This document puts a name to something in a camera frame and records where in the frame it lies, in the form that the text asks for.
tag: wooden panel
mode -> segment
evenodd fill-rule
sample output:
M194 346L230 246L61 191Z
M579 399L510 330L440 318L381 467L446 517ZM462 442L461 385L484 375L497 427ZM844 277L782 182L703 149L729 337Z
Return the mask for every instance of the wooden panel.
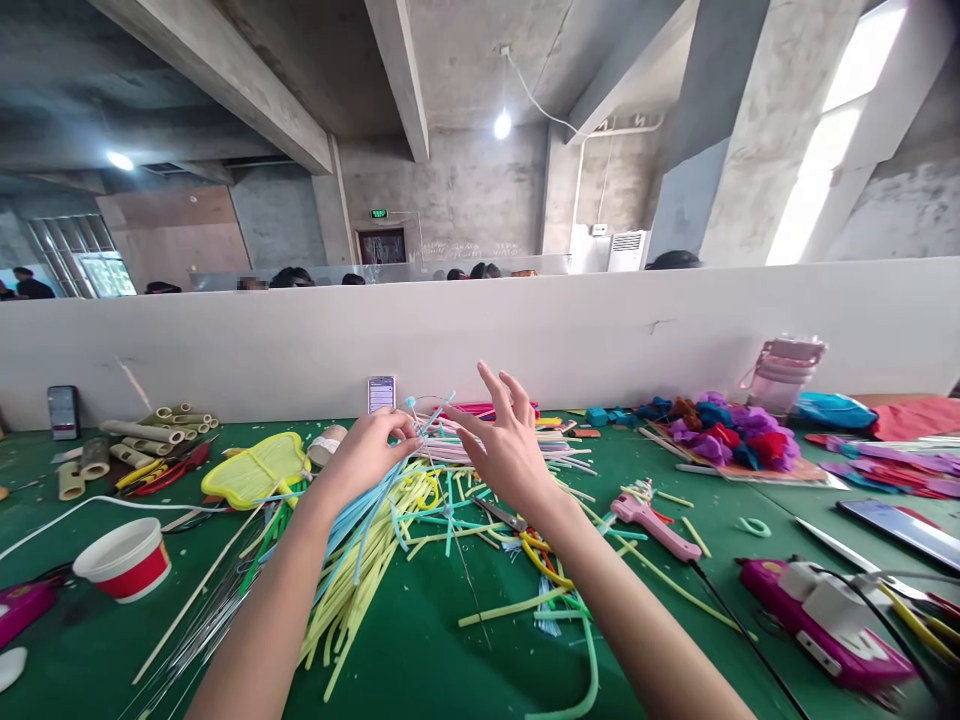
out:
M138 292L156 280L193 289L191 272L237 272L250 260L225 187L97 198Z
M0 407L14 429L49 427L42 388L62 383L86 422L141 417L118 358L151 403L224 422L356 416L370 375L396 375L398 397L480 400L481 358L546 409L744 397L784 331L829 343L811 390L943 394L958 287L960 257L940 257L4 303L0 334L30 342L0 343Z

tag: ceiling light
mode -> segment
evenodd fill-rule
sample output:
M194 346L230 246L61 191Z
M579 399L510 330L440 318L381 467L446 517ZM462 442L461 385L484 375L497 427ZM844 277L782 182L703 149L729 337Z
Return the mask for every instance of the ceiling light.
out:
M497 140L503 140L507 135L510 134L510 129L513 127L513 120L510 119L510 114L507 112L507 109L504 108L497 116L497 120L493 123L493 134Z
M107 160L112 162L121 170L133 170L133 160L123 153L115 153L112 150L107 153Z

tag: doorway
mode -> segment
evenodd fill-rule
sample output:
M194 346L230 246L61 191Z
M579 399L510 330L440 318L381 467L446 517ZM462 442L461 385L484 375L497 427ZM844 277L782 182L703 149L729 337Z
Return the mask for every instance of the doorway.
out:
M357 243L360 245L360 262L364 265L388 265L407 261L403 228L360 230L357 232Z

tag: water bottle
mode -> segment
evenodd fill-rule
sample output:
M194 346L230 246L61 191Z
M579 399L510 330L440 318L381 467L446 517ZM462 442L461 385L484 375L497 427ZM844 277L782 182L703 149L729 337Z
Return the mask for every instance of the water bottle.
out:
M827 345L813 337L791 337L786 334L763 344L753 368L747 405L762 407L776 418L786 417L800 397L803 386L817 371Z

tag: pink device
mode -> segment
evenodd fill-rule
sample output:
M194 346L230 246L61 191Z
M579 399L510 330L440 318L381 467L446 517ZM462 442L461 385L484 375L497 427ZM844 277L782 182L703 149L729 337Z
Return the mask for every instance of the pink device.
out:
M802 603L780 588L780 577L786 572L787 563L779 560L738 562L743 565L740 582L840 687L877 698L916 675L906 658L869 630L863 632L871 641L872 651L857 653L817 625Z
M0 650L53 607L57 593L48 582L0 590Z
M623 493L610 504L610 510L623 522L635 522L653 535L660 544L682 562L696 562L703 555L699 545L688 543L668 528L653 512L649 503L642 503L630 493Z

